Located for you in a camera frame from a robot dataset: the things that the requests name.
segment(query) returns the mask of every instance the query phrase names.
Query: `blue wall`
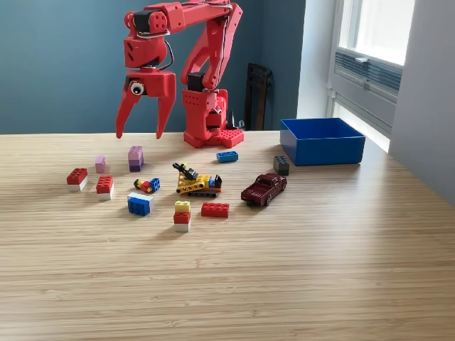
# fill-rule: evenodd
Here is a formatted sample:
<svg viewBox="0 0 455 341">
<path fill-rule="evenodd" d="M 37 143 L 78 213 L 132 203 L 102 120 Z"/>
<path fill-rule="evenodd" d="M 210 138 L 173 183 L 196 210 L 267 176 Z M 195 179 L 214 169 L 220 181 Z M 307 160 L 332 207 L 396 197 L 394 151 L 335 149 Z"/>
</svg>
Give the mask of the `blue wall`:
<svg viewBox="0 0 455 341">
<path fill-rule="evenodd" d="M 273 72 L 265 119 L 266 130 L 277 130 L 281 119 L 295 119 L 299 98 L 305 0 L 264 0 L 261 64 Z"/>
<path fill-rule="evenodd" d="M 261 53 L 262 0 L 244 10 L 221 87 L 237 119 L 243 115 L 247 64 Z M 0 134 L 114 131 L 125 78 L 124 15 L 154 0 L 0 1 Z M 168 37 L 180 74 L 203 25 Z M 181 89 L 167 131 L 185 129 Z M 155 131 L 156 100 L 143 98 L 125 131 Z"/>
</svg>

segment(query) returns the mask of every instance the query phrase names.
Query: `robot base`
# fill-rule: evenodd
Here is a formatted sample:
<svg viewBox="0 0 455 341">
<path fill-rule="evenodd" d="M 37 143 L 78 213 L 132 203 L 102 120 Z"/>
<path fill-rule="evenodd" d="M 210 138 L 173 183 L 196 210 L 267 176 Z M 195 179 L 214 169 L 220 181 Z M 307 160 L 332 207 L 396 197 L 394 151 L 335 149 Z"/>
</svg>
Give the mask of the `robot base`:
<svg viewBox="0 0 455 341">
<path fill-rule="evenodd" d="M 183 138 L 187 144 L 192 145 L 194 148 L 201 148 L 204 146 L 224 146 L 225 148 L 232 148 L 242 142 L 245 138 L 243 130 L 222 130 L 216 132 L 208 140 L 195 139 L 187 131 L 183 134 Z"/>
</svg>

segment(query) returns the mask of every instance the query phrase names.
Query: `white wall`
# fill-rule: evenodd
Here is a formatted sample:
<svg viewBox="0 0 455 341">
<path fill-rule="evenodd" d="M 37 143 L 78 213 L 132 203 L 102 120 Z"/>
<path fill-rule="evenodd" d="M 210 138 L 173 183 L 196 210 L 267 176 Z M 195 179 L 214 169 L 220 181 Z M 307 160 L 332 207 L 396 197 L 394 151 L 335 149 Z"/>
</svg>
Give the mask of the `white wall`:
<svg viewBox="0 0 455 341">
<path fill-rule="evenodd" d="M 306 0 L 297 118 L 326 116 L 335 8 L 336 0 Z"/>
<path fill-rule="evenodd" d="M 416 0 L 390 154 L 455 204 L 454 17 L 454 0 Z"/>
</svg>

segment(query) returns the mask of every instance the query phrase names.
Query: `window blind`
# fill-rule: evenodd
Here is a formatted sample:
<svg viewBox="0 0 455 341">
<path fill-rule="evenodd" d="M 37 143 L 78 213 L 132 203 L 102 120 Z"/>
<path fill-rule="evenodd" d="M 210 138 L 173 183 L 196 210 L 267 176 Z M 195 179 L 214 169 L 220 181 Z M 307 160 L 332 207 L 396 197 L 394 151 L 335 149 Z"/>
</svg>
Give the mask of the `window blind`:
<svg viewBox="0 0 455 341">
<path fill-rule="evenodd" d="M 396 92 L 400 90 L 401 69 L 342 50 L 337 50 L 335 64 L 337 68 L 349 71 L 364 82 L 377 83 Z"/>
</svg>

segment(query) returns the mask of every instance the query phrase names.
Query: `purple lego brick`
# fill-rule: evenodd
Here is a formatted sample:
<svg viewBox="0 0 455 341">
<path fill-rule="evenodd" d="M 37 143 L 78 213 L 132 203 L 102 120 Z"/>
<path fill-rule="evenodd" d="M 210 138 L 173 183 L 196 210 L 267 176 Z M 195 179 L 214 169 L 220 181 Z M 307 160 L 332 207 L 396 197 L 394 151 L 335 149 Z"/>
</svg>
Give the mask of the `purple lego brick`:
<svg viewBox="0 0 455 341">
<path fill-rule="evenodd" d="M 95 168 L 97 173 L 104 173 L 106 171 L 106 158 L 103 155 L 99 155 L 95 159 Z"/>
<path fill-rule="evenodd" d="M 143 166 L 144 158 L 141 157 L 139 160 L 128 160 L 128 164 L 130 166 Z"/>
<path fill-rule="evenodd" d="M 129 171 L 130 172 L 140 172 L 142 170 L 142 165 L 140 166 L 131 166 L 129 165 Z"/>
<path fill-rule="evenodd" d="M 128 160 L 140 160 L 142 158 L 142 147 L 132 146 L 128 153 Z"/>
</svg>

